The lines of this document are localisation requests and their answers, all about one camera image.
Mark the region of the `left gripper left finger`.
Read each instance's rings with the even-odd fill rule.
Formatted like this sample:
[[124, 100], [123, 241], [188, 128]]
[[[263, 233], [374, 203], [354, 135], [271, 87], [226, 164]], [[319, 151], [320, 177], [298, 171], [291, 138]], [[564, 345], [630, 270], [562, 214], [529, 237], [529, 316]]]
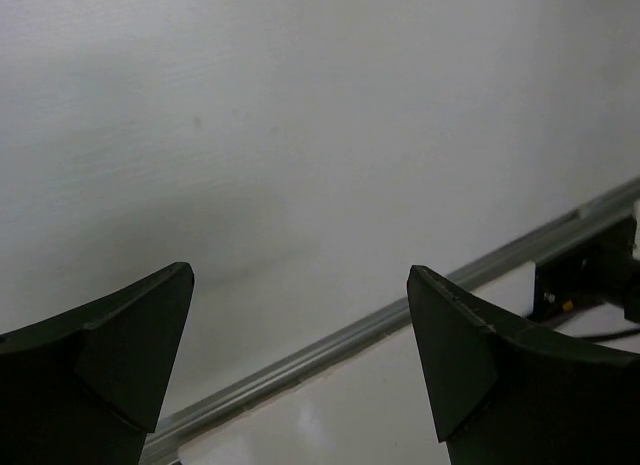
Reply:
[[195, 276], [173, 263], [1, 337], [4, 464], [136, 464], [156, 429]]

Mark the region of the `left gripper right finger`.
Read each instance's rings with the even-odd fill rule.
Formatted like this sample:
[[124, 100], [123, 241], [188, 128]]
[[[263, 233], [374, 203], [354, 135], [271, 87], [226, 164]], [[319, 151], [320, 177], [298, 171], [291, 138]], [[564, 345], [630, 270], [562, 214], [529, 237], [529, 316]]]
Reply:
[[570, 337], [413, 266], [408, 303], [454, 464], [635, 464], [639, 357]]

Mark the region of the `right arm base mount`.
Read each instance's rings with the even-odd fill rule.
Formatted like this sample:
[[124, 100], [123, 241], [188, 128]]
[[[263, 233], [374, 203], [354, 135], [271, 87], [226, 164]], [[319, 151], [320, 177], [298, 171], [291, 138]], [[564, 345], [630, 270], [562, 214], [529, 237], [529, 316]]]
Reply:
[[611, 305], [630, 328], [582, 334], [592, 343], [639, 335], [637, 221], [626, 217], [536, 267], [533, 309], [526, 318], [553, 330], [579, 315]]

